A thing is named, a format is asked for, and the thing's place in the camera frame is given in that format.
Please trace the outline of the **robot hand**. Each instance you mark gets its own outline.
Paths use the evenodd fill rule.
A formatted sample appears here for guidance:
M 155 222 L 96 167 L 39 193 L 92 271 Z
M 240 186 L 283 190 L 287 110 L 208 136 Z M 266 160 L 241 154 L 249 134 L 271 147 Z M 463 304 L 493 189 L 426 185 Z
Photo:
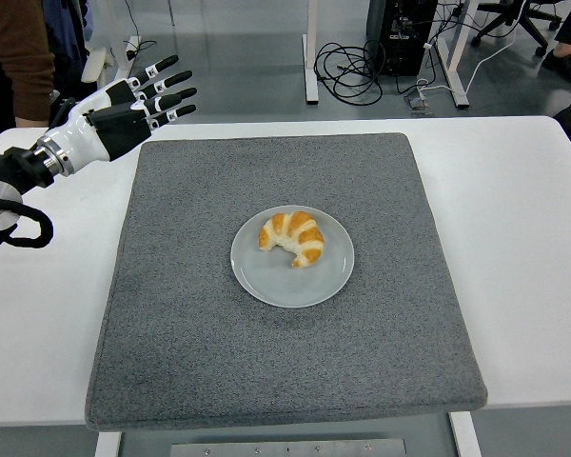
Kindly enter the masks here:
M 37 141 L 34 155 L 52 175 L 69 176 L 92 162 L 112 162 L 124 156 L 155 130 L 194 112 L 194 105 L 182 102 L 196 89 L 172 90 L 192 76 L 190 70 L 158 78 L 178 60 L 176 55 L 167 57 L 78 102 L 64 124 L 49 129 Z

